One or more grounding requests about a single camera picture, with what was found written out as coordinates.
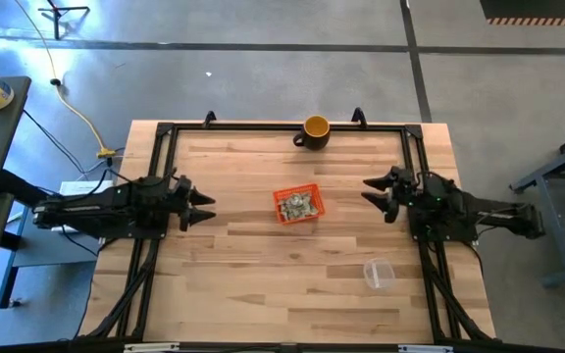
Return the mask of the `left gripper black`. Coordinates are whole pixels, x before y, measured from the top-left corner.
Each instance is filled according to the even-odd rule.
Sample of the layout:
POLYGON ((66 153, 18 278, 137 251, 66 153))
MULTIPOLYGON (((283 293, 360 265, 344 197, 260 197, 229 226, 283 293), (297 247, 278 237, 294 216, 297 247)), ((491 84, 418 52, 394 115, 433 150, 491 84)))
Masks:
POLYGON ((177 203, 181 231, 187 231, 189 227, 217 216, 215 212, 190 208, 190 204, 193 206, 210 205, 215 204, 216 200, 201 193, 196 187, 192 187, 192 181, 187 176, 180 175, 176 179, 172 193, 177 203))

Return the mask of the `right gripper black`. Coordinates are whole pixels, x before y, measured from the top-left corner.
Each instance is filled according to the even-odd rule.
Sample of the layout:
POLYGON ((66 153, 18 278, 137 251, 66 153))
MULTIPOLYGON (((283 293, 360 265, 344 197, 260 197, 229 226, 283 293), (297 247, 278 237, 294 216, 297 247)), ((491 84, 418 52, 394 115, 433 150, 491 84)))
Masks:
POLYGON ((388 224, 395 222, 399 206, 411 207, 416 199, 418 182, 412 172, 393 166, 384 176, 366 178, 363 183, 379 191, 391 188, 390 193, 362 192, 361 196, 378 208, 384 221, 388 224))

